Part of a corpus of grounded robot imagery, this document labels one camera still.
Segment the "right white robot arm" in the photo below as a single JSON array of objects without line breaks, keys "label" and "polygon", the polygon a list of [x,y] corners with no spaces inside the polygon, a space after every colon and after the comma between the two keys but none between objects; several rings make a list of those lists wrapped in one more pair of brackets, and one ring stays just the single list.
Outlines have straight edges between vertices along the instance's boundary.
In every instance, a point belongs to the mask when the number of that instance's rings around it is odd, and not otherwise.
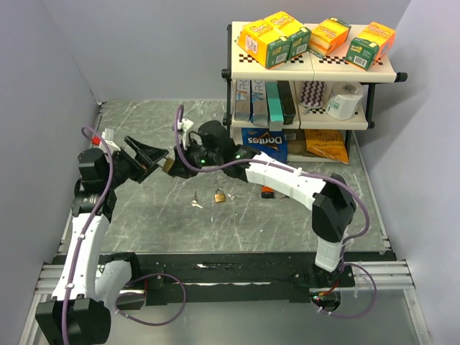
[{"label": "right white robot arm", "polygon": [[221,170],[231,178],[267,186],[301,203],[311,211],[312,229],[318,237],[315,281],[322,286],[332,285],[339,278],[344,236],[356,210],[343,179],[338,175],[315,178],[253,147],[236,145],[217,121],[201,127],[201,142],[197,143],[189,135],[192,125],[187,119],[173,125],[175,161],[169,175],[190,178]]}]

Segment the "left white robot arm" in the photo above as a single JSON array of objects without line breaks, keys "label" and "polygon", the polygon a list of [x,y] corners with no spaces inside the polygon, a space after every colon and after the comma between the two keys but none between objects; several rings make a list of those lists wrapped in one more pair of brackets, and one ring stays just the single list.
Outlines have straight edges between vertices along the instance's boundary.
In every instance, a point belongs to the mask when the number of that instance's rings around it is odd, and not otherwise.
[{"label": "left white robot arm", "polygon": [[111,142],[78,156],[80,179],[71,206],[68,254],[50,301],[40,303],[35,312],[49,344],[104,344],[120,291],[135,288],[142,280],[139,260],[128,252],[110,255],[101,275],[96,274],[116,188],[127,180],[143,182],[169,154],[132,137],[124,141],[133,156]]}]

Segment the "orange black padlock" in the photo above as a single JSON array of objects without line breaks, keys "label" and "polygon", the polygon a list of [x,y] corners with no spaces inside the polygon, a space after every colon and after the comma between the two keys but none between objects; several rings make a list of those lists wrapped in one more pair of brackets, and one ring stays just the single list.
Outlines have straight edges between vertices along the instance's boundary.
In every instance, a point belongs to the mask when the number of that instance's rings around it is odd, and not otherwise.
[{"label": "orange black padlock", "polygon": [[262,186],[261,197],[262,198],[274,198],[275,191],[272,188],[269,188],[267,186]]}]

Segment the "large padlock silver keys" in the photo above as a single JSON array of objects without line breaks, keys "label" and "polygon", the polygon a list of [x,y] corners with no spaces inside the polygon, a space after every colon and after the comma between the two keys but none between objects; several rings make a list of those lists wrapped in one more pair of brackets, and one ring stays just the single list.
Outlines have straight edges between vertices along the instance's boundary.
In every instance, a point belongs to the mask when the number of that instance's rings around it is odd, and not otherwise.
[{"label": "large padlock silver keys", "polygon": [[193,199],[191,201],[192,207],[197,207],[203,209],[202,205],[199,203],[199,198],[197,192],[194,193]]}]

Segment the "small brass padlock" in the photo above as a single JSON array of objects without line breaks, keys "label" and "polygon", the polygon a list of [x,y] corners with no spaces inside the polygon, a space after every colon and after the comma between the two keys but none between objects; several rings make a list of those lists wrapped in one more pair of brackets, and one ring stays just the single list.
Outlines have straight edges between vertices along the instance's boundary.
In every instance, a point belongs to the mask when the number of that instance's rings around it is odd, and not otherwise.
[{"label": "small brass padlock", "polygon": [[226,201],[226,194],[221,188],[216,189],[214,201],[215,203],[224,203]]}]

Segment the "large brass padlock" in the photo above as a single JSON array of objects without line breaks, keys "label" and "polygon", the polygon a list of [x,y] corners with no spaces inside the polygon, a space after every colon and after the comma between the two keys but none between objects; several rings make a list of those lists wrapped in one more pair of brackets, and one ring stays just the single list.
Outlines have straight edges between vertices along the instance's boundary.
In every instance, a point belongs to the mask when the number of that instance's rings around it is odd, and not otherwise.
[{"label": "large brass padlock", "polygon": [[168,157],[162,166],[162,171],[165,173],[168,173],[171,170],[171,168],[174,166],[174,164],[175,164],[175,160],[173,158]]}]

